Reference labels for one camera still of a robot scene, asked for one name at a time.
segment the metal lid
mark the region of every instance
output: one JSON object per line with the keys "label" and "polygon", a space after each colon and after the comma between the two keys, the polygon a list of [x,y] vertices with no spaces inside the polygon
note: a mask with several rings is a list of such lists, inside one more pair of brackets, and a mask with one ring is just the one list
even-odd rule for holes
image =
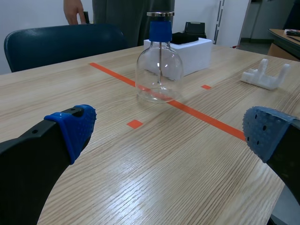
{"label": "metal lid", "polygon": [[147,12],[147,16],[167,17],[174,16],[174,12]]}

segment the person's hand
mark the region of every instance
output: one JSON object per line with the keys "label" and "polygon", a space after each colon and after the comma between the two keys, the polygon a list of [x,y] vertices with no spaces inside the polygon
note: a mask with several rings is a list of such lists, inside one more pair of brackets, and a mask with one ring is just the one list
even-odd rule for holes
{"label": "person's hand", "polygon": [[83,14],[83,4],[80,0],[64,0],[64,12],[67,22],[70,25],[78,24],[77,13],[79,14],[81,24],[86,23]]}

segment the person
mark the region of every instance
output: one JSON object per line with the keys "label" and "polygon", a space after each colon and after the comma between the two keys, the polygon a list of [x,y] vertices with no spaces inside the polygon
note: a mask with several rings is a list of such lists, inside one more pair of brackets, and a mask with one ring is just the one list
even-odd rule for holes
{"label": "person", "polygon": [[[147,12],[174,11],[174,7],[175,0],[93,0],[94,23],[116,25],[128,47],[135,47],[149,38],[151,18]],[[78,24],[77,14],[85,24],[81,0],[64,0],[64,13],[70,25]]]}

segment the blue gripper pad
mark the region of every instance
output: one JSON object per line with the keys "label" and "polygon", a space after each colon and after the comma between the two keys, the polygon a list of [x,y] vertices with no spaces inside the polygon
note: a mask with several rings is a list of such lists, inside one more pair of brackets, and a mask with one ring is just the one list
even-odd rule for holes
{"label": "blue gripper pad", "polygon": [[243,130],[250,149],[266,163],[296,117],[262,106],[248,109]]}
{"label": "blue gripper pad", "polygon": [[84,109],[81,117],[76,117],[69,113],[55,112],[44,118],[59,124],[70,155],[71,164],[80,156],[84,143],[94,131],[96,121],[96,110],[92,106],[76,105],[75,107]]}

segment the gray pants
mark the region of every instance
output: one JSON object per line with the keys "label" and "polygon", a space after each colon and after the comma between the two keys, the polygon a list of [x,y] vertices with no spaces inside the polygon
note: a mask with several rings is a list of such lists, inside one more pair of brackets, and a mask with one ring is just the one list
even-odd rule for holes
{"label": "gray pants", "polygon": [[116,25],[129,47],[140,46],[149,39],[147,12],[174,11],[174,5],[175,0],[93,0],[94,23]]}

